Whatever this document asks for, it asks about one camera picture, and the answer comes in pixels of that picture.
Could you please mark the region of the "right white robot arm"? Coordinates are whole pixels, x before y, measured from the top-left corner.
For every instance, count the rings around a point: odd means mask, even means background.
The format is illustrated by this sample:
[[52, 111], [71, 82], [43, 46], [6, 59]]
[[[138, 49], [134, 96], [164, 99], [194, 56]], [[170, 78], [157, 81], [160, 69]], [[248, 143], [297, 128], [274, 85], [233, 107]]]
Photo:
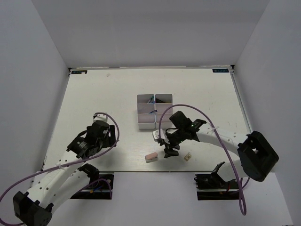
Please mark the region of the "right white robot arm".
[[279, 156], [262, 133], [238, 134], [223, 129], [214, 129], [204, 120], [187, 119], [177, 123], [173, 132], [158, 129], [154, 140], [163, 145], [165, 158], [178, 156], [180, 143], [185, 140], [212, 144], [226, 148], [239, 157], [238, 160], [221, 162], [209, 173], [197, 174], [195, 181], [200, 190], [227, 189], [235, 180], [251, 178], [262, 182], [279, 160]]

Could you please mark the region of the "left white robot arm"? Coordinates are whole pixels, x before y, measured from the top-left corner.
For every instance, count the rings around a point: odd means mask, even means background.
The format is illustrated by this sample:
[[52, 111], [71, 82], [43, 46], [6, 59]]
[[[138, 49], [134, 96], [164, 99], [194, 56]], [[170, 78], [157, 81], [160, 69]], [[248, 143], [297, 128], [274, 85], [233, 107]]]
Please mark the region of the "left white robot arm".
[[88, 160], [103, 148], [115, 145], [115, 126], [96, 120], [79, 133], [67, 146], [56, 164], [25, 193], [13, 197], [14, 212], [27, 226], [46, 226], [53, 213], [81, 188], [94, 188], [99, 184], [100, 171]]

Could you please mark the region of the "green highlighter marker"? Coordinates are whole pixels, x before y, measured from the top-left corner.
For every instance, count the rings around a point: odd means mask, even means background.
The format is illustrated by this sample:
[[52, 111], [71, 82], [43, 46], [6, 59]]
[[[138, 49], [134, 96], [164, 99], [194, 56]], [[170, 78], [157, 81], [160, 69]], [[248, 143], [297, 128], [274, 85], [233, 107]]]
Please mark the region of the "green highlighter marker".
[[155, 103], [165, 103], [165, 101], [162, 101], [162, 100], [156, 98], [156, 99], [155, 99]]

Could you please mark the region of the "pink eraser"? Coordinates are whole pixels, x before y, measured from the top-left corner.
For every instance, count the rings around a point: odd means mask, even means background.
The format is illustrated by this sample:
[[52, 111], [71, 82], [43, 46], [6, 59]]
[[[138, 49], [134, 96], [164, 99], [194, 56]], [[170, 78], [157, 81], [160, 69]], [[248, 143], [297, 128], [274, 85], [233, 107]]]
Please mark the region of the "pink eraser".
[[150, 153], [150, 154], [146, 155], [144, 158], [147, 163], [156, 161], [158, 159], [158, 153], [157, 152]]

